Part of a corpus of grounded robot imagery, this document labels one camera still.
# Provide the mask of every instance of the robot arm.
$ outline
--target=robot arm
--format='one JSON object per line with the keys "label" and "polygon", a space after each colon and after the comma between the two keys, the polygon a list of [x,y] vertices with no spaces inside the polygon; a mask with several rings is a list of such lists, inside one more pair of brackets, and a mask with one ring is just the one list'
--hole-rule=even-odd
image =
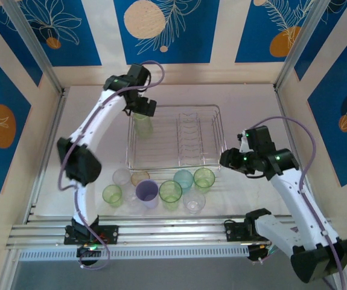
{"label": "robot arm", "polygon": [[[126,75],[107,79],[97,104],[82,125],[68,139],[60,138],[57,142],[61,163],[67,159],[64,168],[66,176],[71,180],[71,187],[78,191],[77,202],[80,214],[85,223],[92,228],[98,226],[93,182],[101,173],[101,163],[93,152],[97,150],[107,128],[122,111],[127,115],[131,112],[154,115],[156,102],[150,100],[148,103],[148,99],[142,97],[145,90],[130,89],[130,87],[144,86],[148,79],[150,83],[150,72],[137,64],[133,64]],[[82,243],[90,240],[91,235],[76,209],[72,226],[79,236],[85,236],[83,241],[81,238],[75,240]]]}
{"label": "robot arm", "polygon": [[[328,239],[334,245],[342,267],[347,264],[347,240],[341,240],[327,222],[304,185],[299,189],[301,171],[288,149],[276,150],[268,128],[261,126],[244,130],[238,135],[240,150],[229,149],[222,153],[220,164],[239,171],[247,177],[256,171],[263,172],[279,192],[290,210],[298,233],[280,223],[271,212],[262,209],[246,215],[245,223],[251,236],[265,237],[291,259],[295,273],[305,283],[338,271]],[[311,210],[304,197],[310,202]],[[325,226],[322,231],[319,222]]]}

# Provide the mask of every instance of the metal dish drying rack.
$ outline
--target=metal dish drying rack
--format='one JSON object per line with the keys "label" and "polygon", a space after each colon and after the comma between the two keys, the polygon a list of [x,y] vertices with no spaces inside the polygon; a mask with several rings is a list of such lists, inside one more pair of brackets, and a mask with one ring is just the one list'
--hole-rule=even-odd
{"label": "metal dish drying rack", "polygon": [[220,169],[226,142],[218,106],[157,106],[151,122],[152,135],[139,138],[130,118],[126,158],[130,170]]}

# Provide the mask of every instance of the green cup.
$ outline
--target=green cup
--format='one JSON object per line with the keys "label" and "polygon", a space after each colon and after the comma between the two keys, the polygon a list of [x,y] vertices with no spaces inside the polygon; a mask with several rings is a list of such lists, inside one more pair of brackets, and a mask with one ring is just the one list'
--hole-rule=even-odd
{"label": "green cup", "polygon": [[200,168],[193,174],[193,180],[195,182],[195,188],[202,193],[206,193],[214,185],[215,175],[208,168]]}
{"label": "green cup", "polygon": [[135,129],[138,137],[149,138],[152,135],[153,126],[150,117],[134,113],[133,121],[135,122]]}
{"label": "green cup", "polygon": [[183,190],[178,182],[168,180],[161,184],[159,194],[163,201],[162,204],[167,210],[176,210]]}
{"label": "green cup", "polygon": [[123,204],[123,192],[117,185],[109,185],[102,192],[102,198],[111,207],[119,207]]}

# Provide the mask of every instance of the plastic cup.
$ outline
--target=plastic cup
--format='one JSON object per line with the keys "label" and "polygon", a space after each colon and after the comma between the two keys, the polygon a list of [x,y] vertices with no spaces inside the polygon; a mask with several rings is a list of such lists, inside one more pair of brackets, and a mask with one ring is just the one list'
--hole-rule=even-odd
{"label": "plastic cup", "polygon": [[206,193],[214,185],[215,175],[208,168],[200,168],[193,174],[193,180],[195,182],[195,188],[202,193]]}
{"label": "plastic cup", "polygon": [[179,199],[183,194],[183,190],[178,182],[174,180],[165,181],[159,189],[163,206],[167,210],[175,210],[179,206]]}
{"label": "plastic cup", "polygon": [[141,181],[145,179],[150,179],[149,173],[146,171],[135,172],[132,174],[132,184],[137,186]]}
{"label": "plastic cup", "polygon": [[116,170],[112,176],[115,185],[118,185],[122,192],[123,198],[127,202],[133,202],[137,199],[135,193],[135,187],[130,182],[130,172],[125,168]]}
{"label": "plastic cup", "polygon": [[135,129],[137,136],[140,138],[148,138],[153,133],[153,126],[151,124],[150,117],[134,113],[133,121],[135,123]]}
{"label": "plastic cup", "polygon": [[190,192],[184,195],[183,203],[189,214],[198,214],[205,206],[205,196],[201,193]]}
{"label": "plastic cup", "polygon": [[159,186],[151,179],[143,180],[136,186],[136,196],[147,208],[157,207],[158,193]]}
{"label": "plastic cup", "polygon": [[125,186],[130,183],[130,172],[125,168],[116,170],[112,176],[113,182],[118,186]]}
{"label": "plastic cup", "polygon": [[187,193],[192,187],[193,175],[187,170],[180,170],[174,174],[173,180],[180,184],[183,193]]}
{"label": "plastic cup", "polygon": [[123,204],[123,192],[118,185],[107,186],[102,192],[102,198],[111,207],[119,207]]}

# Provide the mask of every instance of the enclosure wall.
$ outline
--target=enclosure wall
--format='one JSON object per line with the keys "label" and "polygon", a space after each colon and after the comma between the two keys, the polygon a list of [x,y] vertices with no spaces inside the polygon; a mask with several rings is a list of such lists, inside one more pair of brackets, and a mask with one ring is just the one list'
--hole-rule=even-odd
{"label": "enclosure wall", "polygon": [[[317,155],[308,174],[322,210],[347,238],[347,7],[319,22],[294,71],[279,89],[286,114],[312,131]],[[292,125],[302,162],[311,141]]]}
{"label": "enclosure wall", "polygon": [[[63,86],[156,60],[165,83],[272,83],[314,1],[17,1]],[[0,32],[10,34],[0,9]],[[13,48],[19,39],[5,37]],[[25,59],[16,53],[18,59]],[[151,66],[152,72],[158,72]],[[35,71],[30,75],[35,79]]]}
{"label": "enclosure wall", "polygon": [[11,225],[22,222],[59,101],[45,76],[30,77],[33,69],[0,35],[0,269]]}

